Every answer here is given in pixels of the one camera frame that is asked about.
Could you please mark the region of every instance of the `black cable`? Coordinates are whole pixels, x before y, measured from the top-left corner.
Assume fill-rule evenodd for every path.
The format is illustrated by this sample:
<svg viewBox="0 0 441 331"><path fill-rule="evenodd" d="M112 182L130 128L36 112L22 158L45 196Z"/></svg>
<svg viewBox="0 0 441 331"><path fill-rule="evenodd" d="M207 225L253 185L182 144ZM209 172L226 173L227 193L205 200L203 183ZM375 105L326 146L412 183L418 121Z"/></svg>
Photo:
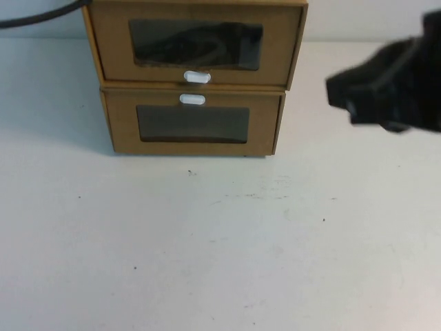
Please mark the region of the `black cable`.
<svg viewBox="0 0 441 331"><path fill-rule="evenodd" d="M75 10L80 9L83 6L90 5L91 3L92 0L76 0L64 7L51 10L49 12L44 12L43 14L23 17L20 19L8 19L6 21L0 21L0 29L18 28L19 26L30 26L32 24L56 19L57 17L61 17L71 12L74 12Z"/></svg>

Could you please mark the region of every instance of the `tabletop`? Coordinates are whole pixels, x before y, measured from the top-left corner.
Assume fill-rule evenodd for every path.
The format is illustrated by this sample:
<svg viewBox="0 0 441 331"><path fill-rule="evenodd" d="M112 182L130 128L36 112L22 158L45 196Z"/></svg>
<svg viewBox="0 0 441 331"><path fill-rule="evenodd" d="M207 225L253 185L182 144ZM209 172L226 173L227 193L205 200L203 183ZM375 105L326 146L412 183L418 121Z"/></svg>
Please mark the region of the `tabletop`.
<svg viewBox="0 0 441 331"><path fill-rule="evenodd" d="M274 157L112 151L86 40L2 39L0 330L437 330L441 136L354 128L304 43Z"/></svg>

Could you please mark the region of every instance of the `cardboard drawer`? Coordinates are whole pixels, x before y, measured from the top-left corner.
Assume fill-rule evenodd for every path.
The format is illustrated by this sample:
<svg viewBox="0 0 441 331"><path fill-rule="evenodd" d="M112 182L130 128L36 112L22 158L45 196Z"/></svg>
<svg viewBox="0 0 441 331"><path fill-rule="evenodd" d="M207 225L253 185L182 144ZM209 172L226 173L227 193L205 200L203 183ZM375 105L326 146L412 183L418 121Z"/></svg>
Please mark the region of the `cardboard drawer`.
<svg viewBox="0 0 441 331"><path fill-rule="evenodd" d="M303 0L291 6L177 2L88 6L105 81L289 87Z"/></svg>
<svg viewBox="0 0 441 331"><path fill-rule="evenodd" d="M114 149L127 154L274 153L285 94L102 91Z"/></svg>

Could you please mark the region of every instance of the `black object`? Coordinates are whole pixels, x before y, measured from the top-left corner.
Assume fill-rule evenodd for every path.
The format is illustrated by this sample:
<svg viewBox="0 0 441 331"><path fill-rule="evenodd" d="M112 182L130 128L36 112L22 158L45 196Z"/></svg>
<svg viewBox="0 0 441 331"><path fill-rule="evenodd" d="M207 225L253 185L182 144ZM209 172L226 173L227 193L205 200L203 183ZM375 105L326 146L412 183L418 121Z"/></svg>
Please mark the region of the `black object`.
<svg viewBox="0 0 441 331"><path fill-rule="evenodd" d="M29 17L23 17L20 19L9 19L7 21L0 21L0 29L18 28L20 26L30 26L32 24L42 23L44 21L49 21L51 19L56 19L67 15L75 10L80 9L83 6L90 5L92 0L76 0L68 5L51 10L49 12L44 12L43 14L38 14Z"/></svg>
<svg viewBox="0 0 441 331"><path fill-rule="evenodd" d="M329 104L352 124L441 132L441 11L424 16L424 35L379 50L368 62L327 80Z"/></svg>

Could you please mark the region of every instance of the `drawer pull tab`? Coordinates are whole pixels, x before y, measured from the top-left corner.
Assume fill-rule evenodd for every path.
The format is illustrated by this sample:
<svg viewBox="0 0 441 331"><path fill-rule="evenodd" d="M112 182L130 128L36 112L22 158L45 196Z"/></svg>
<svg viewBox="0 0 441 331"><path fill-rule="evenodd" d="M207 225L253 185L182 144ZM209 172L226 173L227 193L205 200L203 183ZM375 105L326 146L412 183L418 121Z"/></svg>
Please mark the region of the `drawer pull tab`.
<svg viewBox="0 0 441 331"><path fill-rule="evenodd" d="M189 83L206 84L212 80L212 76L205 72L186 71L184 78Z"/></svg>
<svg viewBox="0 0 441 331"><path fill-rule="evenodd" d="M205 103L205 97L197 94L181 94L179 100L185 105L201 106Z"/></svg>

